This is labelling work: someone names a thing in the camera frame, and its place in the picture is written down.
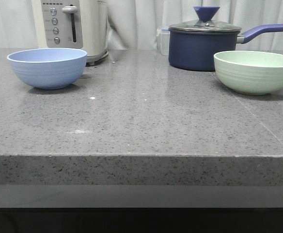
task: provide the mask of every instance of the blue bowl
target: blue bowl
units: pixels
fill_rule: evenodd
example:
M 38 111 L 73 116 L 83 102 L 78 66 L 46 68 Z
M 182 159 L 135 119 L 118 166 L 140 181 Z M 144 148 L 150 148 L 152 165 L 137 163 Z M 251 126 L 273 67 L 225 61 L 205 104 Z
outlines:
M 7 56 L 24 83 L 40 89 L 66 87 L 81 77 L 87 52 L 69 48 L 24 50 Z

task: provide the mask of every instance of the blue saucepan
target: blue saucepan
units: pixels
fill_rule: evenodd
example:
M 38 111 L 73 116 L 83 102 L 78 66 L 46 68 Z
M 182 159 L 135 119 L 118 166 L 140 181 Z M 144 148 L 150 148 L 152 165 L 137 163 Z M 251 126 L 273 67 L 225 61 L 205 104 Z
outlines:
M 199 20 L 169 26 L 171 66 L 197 71 L 214 71 L 214 54 L 235 50 L 262 33 L 283 32 L 283 24 L 260 25 L 240 34 L 241 27 L 211 20 L 219 7 L 194 7 Z

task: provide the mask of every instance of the toaster button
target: toaster button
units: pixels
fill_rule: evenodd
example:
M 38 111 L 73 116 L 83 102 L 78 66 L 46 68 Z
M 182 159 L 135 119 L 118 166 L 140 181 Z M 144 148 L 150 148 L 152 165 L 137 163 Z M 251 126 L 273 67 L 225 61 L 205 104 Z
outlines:
M 54 34 L 59 34 L 59 29 L 58 28 L 54 28 L 54 29 L 52 29 L 52 31 L 53 31 Z
M 52 7 L 52 8 L 50 9 L 50 13 L 54 16 L 54 15 L 56 15 L 57 10 L 56 10 L 54 7 Z
M 55 38 L 54 38 L 54 43 L 59 44 L 60 41 L 61 41 L 61 40 L 60 40 L 58 37 L 55 37 Z
M 51 20 L 51 22 L 52 22 L 53 25 L 57 25 L 58 24 L 58 19 L 57 18 L 53 18 Z

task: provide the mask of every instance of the lid knob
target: lid knob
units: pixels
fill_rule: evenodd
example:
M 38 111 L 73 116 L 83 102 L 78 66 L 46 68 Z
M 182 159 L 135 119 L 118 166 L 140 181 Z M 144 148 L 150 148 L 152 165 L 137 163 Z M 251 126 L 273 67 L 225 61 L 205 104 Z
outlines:
M 215 13 L 219 10 L 219 6 L 194 6 L 194 10 L 203 22 L 210 21 Z

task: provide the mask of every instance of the control panel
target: control panel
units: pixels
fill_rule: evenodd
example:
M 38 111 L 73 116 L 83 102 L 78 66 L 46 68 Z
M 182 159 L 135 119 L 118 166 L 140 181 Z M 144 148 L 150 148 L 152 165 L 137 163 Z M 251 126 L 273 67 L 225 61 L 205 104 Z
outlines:
M 41 0 L 41 5 L 47 46 L 81 49 L 79 0 Z

